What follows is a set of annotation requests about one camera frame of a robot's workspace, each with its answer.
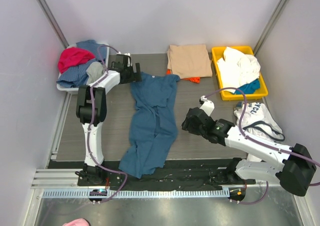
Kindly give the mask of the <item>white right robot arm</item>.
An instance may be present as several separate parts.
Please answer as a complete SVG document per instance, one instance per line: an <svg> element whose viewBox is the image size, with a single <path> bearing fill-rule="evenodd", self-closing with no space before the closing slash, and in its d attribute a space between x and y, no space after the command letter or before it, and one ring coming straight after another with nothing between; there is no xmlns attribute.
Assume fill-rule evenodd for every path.
<svg viewBox="0 0 320 226"><path fill-rule="evenodd" d="M296 144L291 147L272 143L251 134L225 119L213 120L204 110L189 109L182 129L200 135L213 144L235 148L256 156L261 161L235 160L226 170L226 179L233 184L255 179L280 184L289 193L303 197L312 186L317 170L308 149Z"/></svg>

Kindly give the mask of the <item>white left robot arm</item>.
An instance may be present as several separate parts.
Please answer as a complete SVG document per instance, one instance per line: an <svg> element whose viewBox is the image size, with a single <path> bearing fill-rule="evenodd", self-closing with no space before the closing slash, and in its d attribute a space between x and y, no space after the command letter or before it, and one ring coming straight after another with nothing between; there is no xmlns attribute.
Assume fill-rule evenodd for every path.
<svg viewBox="0 0 320 226"><path fill-rule="evenodd" d="M133 65L130 53L117 53L115 61L96 81L79 87L76 116L85 136L85 160L76 172L79 184L100 186L107 179L102 152L102 127L107 116L107 94L117 85L142 81L140 64Z"/></svg>

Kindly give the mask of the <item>dark blue t-shirt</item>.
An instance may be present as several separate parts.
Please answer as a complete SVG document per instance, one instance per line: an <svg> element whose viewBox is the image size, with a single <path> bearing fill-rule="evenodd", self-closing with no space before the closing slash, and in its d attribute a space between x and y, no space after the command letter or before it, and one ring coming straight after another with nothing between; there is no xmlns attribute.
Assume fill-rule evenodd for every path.
<svg viewBox="0 0 320 226"><path fill-rule="evenodd" d="M140 179L162 168L178 129L174 113L180 77L141 73L142 80L130 85L135 113L129 129L130 147L119 169Z"/></svg>

